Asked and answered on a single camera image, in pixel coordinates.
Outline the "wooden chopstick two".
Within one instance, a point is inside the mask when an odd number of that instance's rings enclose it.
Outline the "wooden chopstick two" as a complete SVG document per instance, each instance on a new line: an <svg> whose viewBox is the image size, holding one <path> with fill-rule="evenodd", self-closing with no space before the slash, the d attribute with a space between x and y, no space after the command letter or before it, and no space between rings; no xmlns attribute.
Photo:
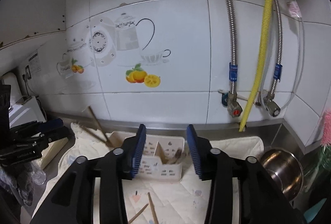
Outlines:
<svg viewBox="0 0 331 224"><path fill-rule="evenodd" d="M90 136L92 136L93 138L97 139L98 141L104 143L104 144L108 144L108 142L104 139L101 139L99 136L97 136L95 133L91 132L89 129L87 129L86 127L79 125L79 127L86 132L87 134L89 134Z"/></svg>

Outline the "wooden chopstick one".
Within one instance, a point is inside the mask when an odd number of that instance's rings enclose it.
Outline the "wooden chopstick one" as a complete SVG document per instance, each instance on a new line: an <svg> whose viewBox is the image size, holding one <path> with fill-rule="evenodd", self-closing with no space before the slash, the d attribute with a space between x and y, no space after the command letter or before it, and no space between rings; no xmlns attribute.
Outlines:
<svg viewBox="0 0 331 224"><path fill-rule="evenodd" d="M107 136L106 133L104 132L104 130L103 130L103 128L102 128L102 126L101 126L99 120L96 118L95 113L93 112L92 108L91 108L90 106L88 106L87 109L88 109L88 112L89 112L89 114L91 115L93 121L96 123L98 129L101 131L102 135L103 135L104 138L106 139L106 144L107 144L108 146L112 147L113 145L112 145L111 141L109 140L108 136Z"/></svg>

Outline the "wooden chopstick five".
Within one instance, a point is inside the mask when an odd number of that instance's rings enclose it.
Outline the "wooden chopstick five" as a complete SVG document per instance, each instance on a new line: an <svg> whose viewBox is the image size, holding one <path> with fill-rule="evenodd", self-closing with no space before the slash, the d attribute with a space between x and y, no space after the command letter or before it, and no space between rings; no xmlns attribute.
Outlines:
<svg viewBox="0 0 331 224"><path fill-rule="evenodd" d="M144 211L145 211L145 209L148 207L148 203L147 204L145 204L142 208L141 208L141 210L139 210L129 221L128 221L128 224L132 224L133 223L133 221L135 221L135 219L137 219L137 217L139 217Z"/></svg>

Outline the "wooden chopstick four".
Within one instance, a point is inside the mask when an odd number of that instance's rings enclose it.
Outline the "wooden chopstick four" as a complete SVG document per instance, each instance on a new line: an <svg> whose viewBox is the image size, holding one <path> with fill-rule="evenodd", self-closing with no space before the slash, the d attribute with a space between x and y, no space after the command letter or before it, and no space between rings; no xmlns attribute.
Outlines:
<svg viewBox="0 0 331 224"><path fill-rule="evenodd" d="M152 200L151 195L150 195L149 192L148 192L148 199L149 199L149 205L150 205L150 208L151 208L151 213L152 213L152 216L153 216L154 224L159 224L158 217L157 217L155 207L154 207L154 203L153 203L153 200Z"/></svg>

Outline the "wooden chopstick seven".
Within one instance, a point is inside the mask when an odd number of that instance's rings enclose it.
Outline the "wooden chopstick seven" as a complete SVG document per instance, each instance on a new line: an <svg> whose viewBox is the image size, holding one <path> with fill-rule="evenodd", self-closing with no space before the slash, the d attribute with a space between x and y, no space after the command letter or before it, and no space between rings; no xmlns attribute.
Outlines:
<svg viewBox="0 0 331 224"><path fill-rule="evenodd" d="M167 161L167 165L177 165L182 163L187 156L187 153L185 151L182 151L181 149L178 149L173 157L171 157Z"/></svg>

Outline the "bagged disposable chopsticks box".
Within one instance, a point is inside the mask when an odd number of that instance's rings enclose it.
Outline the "bagged disposable chopsticks box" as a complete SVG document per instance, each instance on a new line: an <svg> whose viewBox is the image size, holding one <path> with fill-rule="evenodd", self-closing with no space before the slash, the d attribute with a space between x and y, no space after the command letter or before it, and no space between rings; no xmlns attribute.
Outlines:
<svg viewBox="0 0 331 224"><path fill-rule="evenodd" d="M36 160L36 164L44 170L67 143L68 138L62 138L50 143L48 148L42 151L42 157Z"/></svg>

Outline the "beige plastic utensil holder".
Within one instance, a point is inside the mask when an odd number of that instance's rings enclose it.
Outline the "beige plastic utensil holder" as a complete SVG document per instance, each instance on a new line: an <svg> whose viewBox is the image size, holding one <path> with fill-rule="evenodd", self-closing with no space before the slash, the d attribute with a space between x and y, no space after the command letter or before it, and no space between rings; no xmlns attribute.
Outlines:
<svg viewBox="0 0 331 224"><path fill-rule="evenodd" d="M114 149L124 152L117 158L117 173L120 179L132 180L131 154L134 148L136 133L114 131L109 138ZM182 164L167 165L178 149L185 151L185 140L182 137L151 135L146 133L146 141L139 167L135 177L156 181L179 181L181 179Z"/></svg>

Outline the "clear glass mug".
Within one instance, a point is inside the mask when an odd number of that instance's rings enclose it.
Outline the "clear glass mug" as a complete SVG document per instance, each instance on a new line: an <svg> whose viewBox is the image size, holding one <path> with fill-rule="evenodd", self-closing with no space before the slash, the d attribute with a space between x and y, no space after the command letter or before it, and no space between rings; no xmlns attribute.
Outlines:
<svg viewBox="0 0 331 224"><path fill-rule="evenodd" d="M38 166L34 165L34 163L31 164L32 172L31 172L31 178L34 184L41 186L46 182L46 174L45 172Z"/></svg>

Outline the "steel angle valve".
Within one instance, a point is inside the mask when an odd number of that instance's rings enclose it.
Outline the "steel angle valve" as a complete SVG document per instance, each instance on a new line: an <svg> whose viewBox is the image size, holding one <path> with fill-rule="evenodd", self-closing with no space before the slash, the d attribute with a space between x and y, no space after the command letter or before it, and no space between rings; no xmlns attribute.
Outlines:
<svg viewBox="0 0 331 224"><path fill-rule="evenodd" d="M255 105L264 108L271 117L277 117L281 112L281 108L274 101L274 94L271 94L267 90L259 92Z"/></svg>

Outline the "green glass jar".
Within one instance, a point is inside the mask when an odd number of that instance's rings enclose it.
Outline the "green glass jar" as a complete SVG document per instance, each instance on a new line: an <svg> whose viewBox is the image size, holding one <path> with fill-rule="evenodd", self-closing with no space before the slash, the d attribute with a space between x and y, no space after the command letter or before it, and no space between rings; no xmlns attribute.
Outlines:
<svg viewBox="0 0 331 224"><path fill-rule="evenodd" d="M306 154L303 167L302 195L308 198L312 191L330 175L330 147L320 146Z"/></svg>

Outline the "pink bottle brush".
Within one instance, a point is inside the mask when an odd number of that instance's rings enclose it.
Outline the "pink bottle brush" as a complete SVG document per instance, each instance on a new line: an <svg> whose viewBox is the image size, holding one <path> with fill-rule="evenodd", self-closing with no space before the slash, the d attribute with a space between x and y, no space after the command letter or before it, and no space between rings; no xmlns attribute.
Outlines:
<svg viewBox="0 0 331 224"><path fill-rule="evenodd" d="M323 121L323 136L321 139L323 147L330 147L331 145L331 111L327 110L324 114Z"/></svg>

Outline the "teal plastic cup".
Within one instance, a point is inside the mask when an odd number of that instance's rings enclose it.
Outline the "teal plastic cup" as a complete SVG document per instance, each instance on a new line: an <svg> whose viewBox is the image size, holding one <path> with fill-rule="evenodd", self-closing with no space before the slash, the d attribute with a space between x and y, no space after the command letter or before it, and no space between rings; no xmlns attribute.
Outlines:
<svg viewBox="0 0 331 224"><path fill-rule="evenodd" d="M330 198L323 198L303 214L306 223L330 223Z"/></svg>

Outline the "thin white tube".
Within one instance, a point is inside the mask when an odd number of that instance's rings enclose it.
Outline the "thin white tube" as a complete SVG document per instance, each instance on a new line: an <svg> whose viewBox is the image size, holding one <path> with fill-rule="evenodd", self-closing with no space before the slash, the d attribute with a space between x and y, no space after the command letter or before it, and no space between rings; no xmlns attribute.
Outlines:
<svg viewBox="0 0 331 224"><path fill-rule="evenodd" d="M283 25L281 19L281 9L278 0L273 0L273 8L274 13L272 16L272 25L270 27L270 38L269 38L269 47L266 53L266 63L263 69L262 81L260 83L259 91L264 89L265 79L268 72L269 61L272 55L273 50L273 39L276 39L277 49L276 49L276 62L274 65L274 73L272 82L270 85L268 92L271 94L276 94L277 84L281 81L281 69L282 69L282 54L283 54ZM302 73L303 73L303 56L305 52L305 39L304 39L304 26L303 22L300 21L299 23L299 46L298 46L298 60L297 60L297 67L296 67L296 76L295 81L293 84L293 89L288 101L282 106L281 111L284 110L289 103L294 98L295 93L299 87L301 82Z"/></svg>

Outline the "red handled water valve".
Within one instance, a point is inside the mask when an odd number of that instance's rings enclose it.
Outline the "red handled water valve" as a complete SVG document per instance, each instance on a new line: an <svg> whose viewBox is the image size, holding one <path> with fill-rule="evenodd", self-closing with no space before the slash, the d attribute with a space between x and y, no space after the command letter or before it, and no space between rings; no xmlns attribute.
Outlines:
<svg viewBox="0 0 331 224"><path fill-rule="evenodd" d="M245 98L244 96L241 95L238 96L236 93L230 93L224 90L218 90L218 93L222 95L221 103L225 108L227 108L229 115L232 118L239 117L243 109L239 104L239 102L237 101L237 99L248 101L248 98Z"/></svg>

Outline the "wall power socket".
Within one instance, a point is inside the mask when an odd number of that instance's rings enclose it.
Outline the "wall power socket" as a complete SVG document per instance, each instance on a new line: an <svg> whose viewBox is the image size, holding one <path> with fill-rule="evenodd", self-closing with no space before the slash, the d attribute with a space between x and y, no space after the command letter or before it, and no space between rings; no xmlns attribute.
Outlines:
<svg viewBox="0 0 331 224"><path fill-rule="evenodd" d="M30 66L27 65L25 67L25 81L30 80L30 79L31 79Z"/></svg>

